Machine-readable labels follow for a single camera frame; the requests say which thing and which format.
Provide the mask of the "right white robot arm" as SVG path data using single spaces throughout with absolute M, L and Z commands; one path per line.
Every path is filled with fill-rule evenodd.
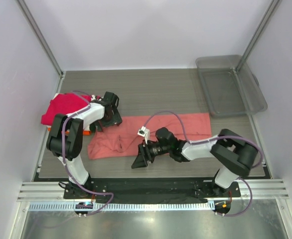
M 222 197 L 228 193 L 231 184 L 239 177 L 250 174 L 260 149 L 252 141 L 244 139 L 231 130 L 223 129 L 215 136 L 199 141 L 178 139 L 167 128 L 155 132 L 156 141 L 143 140 L 138 145 L 138 154 L 132 169 L 147 167 L 157 156 L 169 155 L 176 162 L 214 157 L 222 167 L 217 171 L 208 192 L 204 196 Z

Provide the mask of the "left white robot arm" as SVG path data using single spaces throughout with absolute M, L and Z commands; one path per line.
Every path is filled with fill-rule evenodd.
M 46 148 L 63 164 L 68 183 L 59 183 L 67 198 L 89 198 L 93 192 L 92 179 L 81 158 L 83 131 L 102 132 L 104 128 L 122 123 L 118 111 L 119 97 L 105 92 L 103 97 L 81 95 L 74 91 L 72 101 L 79 100 L 83 106 L 67 114 L 56 114 L 47 138 Z

